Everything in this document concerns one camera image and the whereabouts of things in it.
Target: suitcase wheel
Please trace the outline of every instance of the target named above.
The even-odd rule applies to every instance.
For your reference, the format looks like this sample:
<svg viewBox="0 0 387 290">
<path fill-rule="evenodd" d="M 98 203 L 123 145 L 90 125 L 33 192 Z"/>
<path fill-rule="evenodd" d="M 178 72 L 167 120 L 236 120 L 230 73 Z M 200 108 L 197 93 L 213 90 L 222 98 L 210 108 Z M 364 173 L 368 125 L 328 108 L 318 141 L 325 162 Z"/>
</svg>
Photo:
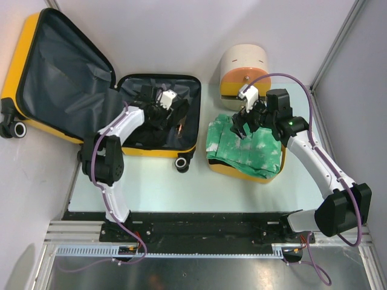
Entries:
<svg viewBox="0 0 387 290">
<path fill-rule="evenodd" d="M 178 157 L 175 160 L 175 167 L 180 173 L 186 173 L 189 169 L 189 163 L 184 157 Z"/>
<path fill-rule="evenodd" d="M 14 121 L 10 125 L 9 132 L 13 138 L 23 138 L 27 133 L 27 128 L 23 122 Z"/>
<path fill-rule="evenodd" d="M 0 123 L 0 136 L 6 139 L 12 138 L 9 128 L 3 122 Z"/>
</svg>

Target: green cloth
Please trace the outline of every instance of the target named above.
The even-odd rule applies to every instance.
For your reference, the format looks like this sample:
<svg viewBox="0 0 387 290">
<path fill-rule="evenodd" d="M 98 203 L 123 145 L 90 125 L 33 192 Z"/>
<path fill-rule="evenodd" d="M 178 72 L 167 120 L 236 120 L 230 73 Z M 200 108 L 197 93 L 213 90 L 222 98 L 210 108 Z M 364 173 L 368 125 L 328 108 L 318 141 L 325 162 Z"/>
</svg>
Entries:
<svg viewBox="0 0 387 290">
<path fill-rule="evenodd" d="M 232 118 L 220 114 L 211 122 L 207 133 L 207 159 L 223 161 L 242 173 L 259 178 L 272 178 L 281 166 L 281 142 L 273 138 L 272 131 L 259 128 L 240 139 L 230 131 Z"/>
</svg>

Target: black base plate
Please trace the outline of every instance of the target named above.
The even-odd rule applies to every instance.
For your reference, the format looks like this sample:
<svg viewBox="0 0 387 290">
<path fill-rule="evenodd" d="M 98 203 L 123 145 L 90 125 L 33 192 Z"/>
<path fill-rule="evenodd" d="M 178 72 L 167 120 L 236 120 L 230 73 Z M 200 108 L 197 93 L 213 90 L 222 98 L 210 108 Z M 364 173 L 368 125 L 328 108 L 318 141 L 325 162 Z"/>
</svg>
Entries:
<svg viewBox="0 0 387 290">
<path fill-rule="evenodd" d="M 139 233 L 150 253 L 271 254 L 273 243 L 300 243 L 300 234 L 285 234 L 279 223 L 284 214 L 133 212 L 125 227 Z M 107 220 L 99 241 L 136 242 Z"/>
</svg>

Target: cable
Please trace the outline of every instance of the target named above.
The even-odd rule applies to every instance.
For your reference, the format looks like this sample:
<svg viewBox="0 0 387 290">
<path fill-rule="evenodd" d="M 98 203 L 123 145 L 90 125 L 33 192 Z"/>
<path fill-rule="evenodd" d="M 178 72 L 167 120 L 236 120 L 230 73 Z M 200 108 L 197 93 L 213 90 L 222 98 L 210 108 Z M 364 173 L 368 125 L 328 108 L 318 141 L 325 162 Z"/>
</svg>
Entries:
<svg viewBox="0 0 387 290">
<path fill-rule="evenodd" d="M 128 104 L 127 102 L 124 102 L 125 104 L 125 112 L 126 114 L 128 114 Z M 143 242 L 143 240 L 138 237 L 136 234 L 132 233 L 130 230 L 128 230 L 117 218 L 116 216 L 114 215 L 114 213 L 112 212 L 109 204 L 108 204 L 108 200 L 106 198 L 106 190 L 105 188 L 98 184 L 97 181 L 96 181 L 96 158 L 97 158 L 97 152 L 98 152 L 98 148 L 103 140 L 103 137 L 106 136 L 107 133 L 109 133 L 110 131 L 110 128 L 112 127 L 116 127 L 125 117 L 126 117 L 126 114 L 122 115 L 117 121 L 115 121 L 109 128 L 107 128 L 106 131 L 104 131 L 104 133 L 101 134 L 101 136 L 99 136 L 97 142 L 96 142 L 96 145 L 94 146 L 94 150 L 93 150 L 93 155 L 91 157 L 91 181 L 93 182 L 93 184 L 98 187 L 99 189 L 101 189 L 102 191 L 102 198 L 103 198 L 103 202 L 105 203 L 105 206 L 106 206 L 106 209 L 108 211 L 108 213 L 110 213 L 111 217 L 114 219 L 114 221 L 117 223 L 117 225 L 123 229 L 125 232 L 127 232 L 129 235 L 131 235 L 132 237 L 134 237 L 135 239 L 137 239 L 140 244 L 143 246 L 144 248 L 144 255 L 141 256 L 141 258 L 139 258 L 138 260 L 135 260 L 135 261 L 128 261 L 128 262 L 122 262 L 122 261 L 119 261 L 119 264 L 122 263 L 122 264 L 127 264 L 127 265 L 131 265 L 131 264 L 135 264 L 135 263 L 138 263 L 140 261 L 142 261 L 145 256 L 147 255 L 148 253 L 148 249 L 145 245 L 145 243 Z"/>
<path fill-rule="evenodd" d="M 345 182 L 343 179 L 343 176 L 336 170 L 335 166 L 331 163 L 331 161 L 322 153 L 322 151 L 316 147 L 316 143 L 313 140 L 312 137 L 312 122 L 313 122 L 313 104 L 312 104 L 312 98 L 308 92 L 308 89 L 305 87 L 305 85 L 298 80 L 297 78 L 289 75 L 289 74 L 283 74 L 283 73 L 273 73 L 273 74 L 266 74 L 264 76 L 260 76 L 254 81 L 252 81 L 243 92 L 246 92 L 249 87 L 254 85 L 256 82 L 265 79 L 267 77 L 287 77 L 288 79 L 294 80 L 296 83 L 298 83 L 301 88 L 304 90 L 305 95 L 307 96 L 308 103 L 309 103 L 309 128 L 308 128 L 308 139 L 310 144 L 312 145 L 312 148 L 317 152 L 317 154 L 324 160 L 325 164 L 332 170 L 334 175 L 336 176 L 337 180 L 340 181 L 340 183 L 343 185 L 344 189 L 350 196 L 351 202 L 353 204 L 354 210 L 355 210 L 355 215 L 356 215 L 356 220 L 357 220 L 357 239 L 355 243 L 351 243 L 348 240 L 346 240 L 341 234 L 338 234 L 338 236 L 349 246 L 351 247 L 356 247 L 359 246 L 361 241 L 362 241 L 362 218 L 360 217 L 360 211 L 359 207 L 357 206 L 356 198 L 353 195 L 352 190 L 350 189 L 349 185 Z"/>
<path fill-rule="evenodd" d="M 307 247 L 307 240 L 305 240 L 303 235 L 300 235 L 300 237 L 301 237 L 302 249 L 305 249 Z"/>
<path fill-rule="evenodd" d="M 311 254 L 311 251 L 310 251 L 310 243 L 309 243 L 309 238 L 310 236 L 312 235 L 312 232 L 309 232 L 308 233 L 308 236 L 307 236 L 307 248 L 308 248 L 308 252 L 309 252 L 309 256 L 310 256 L 310 262 L 308 261 L 298 261 L 298 262 L 288 262 L 286 260 L 286 258 L 284 257 L 284 262 L 286 263 L 287 266 L 289 265 L 309 265 L 309 266 L 312 266 L 314 268 L 314 270 L 316 271 L 317 275 L 319 276 L 319 278 L 321 279 L 321 281 L 327 285 L 327 286 L 331 286 L 332 285 L 332 280 L 331 280 L 331 277 L 328 275 L 328 273 L 323 269 L 321 268 L 319 265 L 317 265 L 315 262 L 314 262 L 314 259 L 313 259 L 313 256 Z M 323 272 L 323 274 L 325 275 L 325 277 L 328 279 L 328 281 L 326 281 L 323 277 L 322 277 L 322 274 L 321 272 Z"/>
<path fill-rule="evenodd" d="M 77 273 L 77 272 L 81 272 L 83 270 L 86 270 L 96 264 L 99 264 L 99 263 L 103 263 L 103 262 L 107 262 L 107 261 L 113 261 L 114 259 L 111 259 L 111 258 L 107 258 L 107 259 L 101 259 L 101 260 L 98 260 L 98 261 L 95 261 L 94 263 L 91 263 L 87 266 L 84 266 L 84 267 L 81 267 L 81 268 L 78 268 L 78 269 L 74 269 L 74 270 L 67 270 L 67 269 L 63 269 L 60 265 L 59 265 L 59 262 L 56 263 L 56 267 L 64 272 L 64 273 Z"/>
<path fill-rule="evenodd" d="M 126 114 L 128 114 L 128 104 L 127 102 L 124 101 L 124 104 L 125 104 L 125 112 Z M 135 260 L 135 261 L 127 261 L 127 262 L 124 262 L 124 261 L 121 261 L 121 260 L 118 260 L 118 259 L 115 259 L 115 258 L 108 258 L 108 259 L 101 259 L 101 260 L 98 260 L 98 261 L 95 261 L 94 263 L 91 263 L 90 265 L 87 265 L 87 266 L 84 266 L 84 267 L 81 267 L 79 269 L 72 269 L 72 270 L 67 270 L 67 269 L 63 269 L 62 267 L 60 267 L 59 263 L 57 263 L 57 267 L 59 270 L 61 270 L 62 272 L 65 272 L 65 273 L 76 273 L 76 272 L 81 272 L 83 270 L 86 270 L 96 264 L 99 264 L 99 263 L 103 263 L 103 262 L 107 262 L 107 261 L 112 261 L 112 262 L 117 262 L 118 265 L 120 266 L 121 264 L 124 264 L 124 265 L 132 265 L 132 264 L 136 264 L 140 261 L 142 261 L 147 253 L 148 253 L 148 249 L 145 245 L 145 243 L 143 242 L 143 240 L 141 239 L 140 235 L 136 235 L 134 233 L 132 233 L 130 230 L 128 230 L 117 218 L 116 216 L 114 215 L 114 213 L 112 212 L 109 204 L 108 204 L 108 200 L 106 198 L 106 191 L 105 191 L 105 188 L 98 184 L 97 181 L 96 181 L 96 158 L 97 158 L 97 152 L 98 152 L 98 148 L 101 144 L 101 141 L 103 139 L 103 137 L 106 136 L 106 134 L 110 131 L 110 128 L 112 127 L 115 127 L 116 125 L 118 125 L 125 117 L 126 117 L 126 114 L 125 115 L 122 115 L 116 122 L 114 122 L 112 124 L 112 126 L 110 126 L 106 131 L 104 131 L 104 133 L 101 134 L 101 136 L 98 138 L 97 142 L 96 142 L 96 145 L 94 146 L 94 150 L 93 150 L 93 154 L 92 154 L 92 157 L 91 157 L 91 181 L 93 182 L 93 184 L 98 187 L 99 189 L 101 189 L 102 191 L 102 197 L 103 197 L 103 202 L 105 203 L 105 206 L 106 206 L 106 209 L 107 211 L 110 213 L 111 217 L 114 219 L 114 221 L 117 223 L 117 225 L 122 228 L 125 232 L 127 232 L 128 234 L 130 234 L 132 237 L 136 238 L 138 240 L 138 242 L 140 243 L 140 245 L 143 246 L 144 248 L 144 254 L 141 256 L 141 258 L 139 258 L 138 260 Z"/>
</svg>

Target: gray panel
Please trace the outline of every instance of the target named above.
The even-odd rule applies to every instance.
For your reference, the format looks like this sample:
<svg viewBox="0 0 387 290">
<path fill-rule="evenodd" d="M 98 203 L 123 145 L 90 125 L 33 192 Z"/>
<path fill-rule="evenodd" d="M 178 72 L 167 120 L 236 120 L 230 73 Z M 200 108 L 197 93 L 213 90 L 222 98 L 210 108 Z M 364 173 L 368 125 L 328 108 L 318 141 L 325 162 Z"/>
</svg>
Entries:
<svg viewBox="0 0 387 290">
<path fill-rule="evenodd" d="M 371 289 L 358 249 L 312 249 L 331 276 L 332 289 Z M 62 268 L 87 266 L 101 258 L 56 257 Z M 54 266 L 50 289 L 326 289 L 314 269 L 287 267 L 281 260 L 148 258 L 136 265 L 103 262 L 77 273 Z"/>
<path fill-rule="evenodd" d="M 372 190 L 368 225 L 387 271 L 387 1 L 368 1 L 316 88 L 336 161 Z"/>
</svg>

